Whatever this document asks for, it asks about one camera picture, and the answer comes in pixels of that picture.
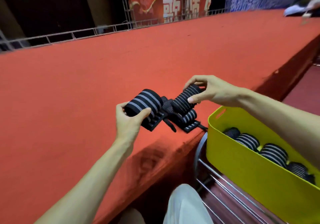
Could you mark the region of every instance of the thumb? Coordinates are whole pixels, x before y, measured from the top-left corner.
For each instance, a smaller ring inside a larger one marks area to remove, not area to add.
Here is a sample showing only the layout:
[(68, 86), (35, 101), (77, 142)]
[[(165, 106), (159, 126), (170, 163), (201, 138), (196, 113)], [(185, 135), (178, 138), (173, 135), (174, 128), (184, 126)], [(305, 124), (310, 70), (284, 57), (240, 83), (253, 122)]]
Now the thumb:
[(196, 103), (199, 103), (201, 101), (204, 101), (204, 100), (210, 100), (210, 95), (204, 91), (202, 93), (199, 93), (199, 94), (196, 94), (196, 95), (193, 95), (191, 97), (188, 98), (188, 102), (190, 104), (196, 104)]
[(151, 113), (151, 108), (145, 108), (143, 110), (141, 110), (140, 113), (138, 113), (135, 118), (139, 121), (142, 122), (146, 117), (149, 116), (149, 114)]

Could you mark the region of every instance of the leg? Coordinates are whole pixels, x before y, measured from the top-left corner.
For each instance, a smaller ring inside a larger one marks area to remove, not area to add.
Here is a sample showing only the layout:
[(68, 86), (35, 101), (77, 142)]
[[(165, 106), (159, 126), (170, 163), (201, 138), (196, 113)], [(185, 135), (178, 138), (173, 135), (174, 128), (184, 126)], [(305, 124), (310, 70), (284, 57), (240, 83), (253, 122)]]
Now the leg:
[(213, 224), (198, 193), (188, 184), (171, 194), (163, 224)]
[(139, 211), (134, 208), (126, 209), (118, 224), (146, 224)]

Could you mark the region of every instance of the yellow plastic bin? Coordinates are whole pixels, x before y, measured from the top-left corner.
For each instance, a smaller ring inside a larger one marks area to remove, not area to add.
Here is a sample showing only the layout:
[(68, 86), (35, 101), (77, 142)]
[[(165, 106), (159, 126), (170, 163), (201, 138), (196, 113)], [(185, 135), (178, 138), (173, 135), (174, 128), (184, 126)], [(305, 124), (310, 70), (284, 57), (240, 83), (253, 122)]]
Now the yellow plastic bin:
[[(318, 169), (243, 109), (220, 107), (209, 116), (208, 122), (206, 156), (212, 165), (283, 221), (290, 224), (320, 223)], [(230, 127), (255, 136), (261, 146), (266, 143), (281, 146), (287, 151), (290, 161), (302, 163), (310, 174), (315, 175), (317, 186), (222, 133)]]

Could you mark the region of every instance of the hand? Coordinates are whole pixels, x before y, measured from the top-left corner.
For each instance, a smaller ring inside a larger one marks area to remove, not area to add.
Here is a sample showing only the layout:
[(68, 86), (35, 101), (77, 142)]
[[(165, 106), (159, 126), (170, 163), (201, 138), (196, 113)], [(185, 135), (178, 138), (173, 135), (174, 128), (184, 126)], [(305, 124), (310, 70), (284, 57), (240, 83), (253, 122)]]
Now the hand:
[(193, 76), (184, 86), (186, 89), (191, 84), (205, 87), (205, 91), (188, 98), (189, 103), (199, 103), (210, 100), (216, 104), (238, 107), (238, 99), (246, 90), (227, 83), (215, 76)]
[(132, 152), (133, 143), (138, 136), (142, 121), (151, 113), (150, 108), (143, 109), (138, 115), (129, 117), (123, 108), (128, 102), (118, 104), (115, 108), (117, 135), (115, 142), (126, 144)]

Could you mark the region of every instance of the left hand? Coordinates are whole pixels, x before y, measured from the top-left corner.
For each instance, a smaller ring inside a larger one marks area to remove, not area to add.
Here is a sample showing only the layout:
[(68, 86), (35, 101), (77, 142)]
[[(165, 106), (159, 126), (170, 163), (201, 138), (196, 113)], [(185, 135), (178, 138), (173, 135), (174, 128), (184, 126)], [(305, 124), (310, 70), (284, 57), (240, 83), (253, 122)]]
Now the left hand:
[(134, 117), (129, 117), (124, 112), (123, 108), (128, 102), (118, 104), (115, 108), (117, 135), (115, 142), (126, 144), (132, 152), (133, 143), (138, 136), (142, 121), (151, 113), (150, 108), (143, 109)]

